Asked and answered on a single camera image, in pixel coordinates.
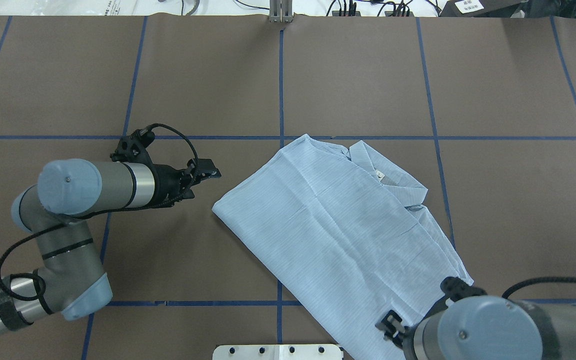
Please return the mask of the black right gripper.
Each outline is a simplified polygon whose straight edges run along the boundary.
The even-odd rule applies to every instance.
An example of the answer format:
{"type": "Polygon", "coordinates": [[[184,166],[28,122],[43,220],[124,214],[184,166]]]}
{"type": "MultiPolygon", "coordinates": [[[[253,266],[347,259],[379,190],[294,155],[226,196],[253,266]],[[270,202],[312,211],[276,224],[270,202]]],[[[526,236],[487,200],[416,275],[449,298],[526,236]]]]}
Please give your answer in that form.
{"type": "Polygon", "coordinates": [[[382,333],[384,339],[403,351],[411,351],[414,348],[414,335],[418,326],[419,323],[406,325],[395,310],[388,310],[375,323],[375,328],[382,333]]]}

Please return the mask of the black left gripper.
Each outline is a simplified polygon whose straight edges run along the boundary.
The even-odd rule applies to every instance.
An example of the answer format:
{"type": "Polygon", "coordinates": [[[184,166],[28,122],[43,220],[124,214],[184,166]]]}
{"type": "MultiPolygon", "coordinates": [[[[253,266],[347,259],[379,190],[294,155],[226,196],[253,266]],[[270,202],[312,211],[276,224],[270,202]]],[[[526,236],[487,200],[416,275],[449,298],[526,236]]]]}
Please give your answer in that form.
{"type": "Polygon", "coordinates": [[[191,189],[193,182],[201,183],[222,177],[221,171],[210,158],[192,158],[183,170],[176,170],[169,165],[154,165],[154,175],[154,203],[163,203],[178,196],[181,196],[178,201],[194,199],[195,194],[191,189]]]}

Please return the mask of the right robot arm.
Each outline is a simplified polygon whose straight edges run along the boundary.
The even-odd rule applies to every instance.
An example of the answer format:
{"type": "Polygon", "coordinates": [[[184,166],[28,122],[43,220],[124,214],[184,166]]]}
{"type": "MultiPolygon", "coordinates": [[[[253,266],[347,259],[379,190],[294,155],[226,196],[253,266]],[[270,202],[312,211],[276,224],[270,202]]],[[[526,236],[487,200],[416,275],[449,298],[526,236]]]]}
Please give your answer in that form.
{"type": "Polygon", "coordinates": [[[389,310],[375,327],[407,360],[576,360],[576,303],[441,299],[417,324],[389,310]]]}

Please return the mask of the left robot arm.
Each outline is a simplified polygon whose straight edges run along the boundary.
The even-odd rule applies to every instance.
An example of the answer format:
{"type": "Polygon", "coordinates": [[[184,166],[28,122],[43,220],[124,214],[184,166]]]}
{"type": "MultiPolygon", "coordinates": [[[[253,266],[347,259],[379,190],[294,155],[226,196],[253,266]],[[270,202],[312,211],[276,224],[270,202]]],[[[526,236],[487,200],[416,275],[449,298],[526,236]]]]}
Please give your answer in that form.
{"type": "Polygon", "coordinates": [[[114,296],[88,221],[98,215],[172,207],[219,178],[213,160],[186,168],[144,162],[51,161],[14,199],[11,218],[29,233],[0,257],[0,335],[59,313],[77,321],[114,296]]]}

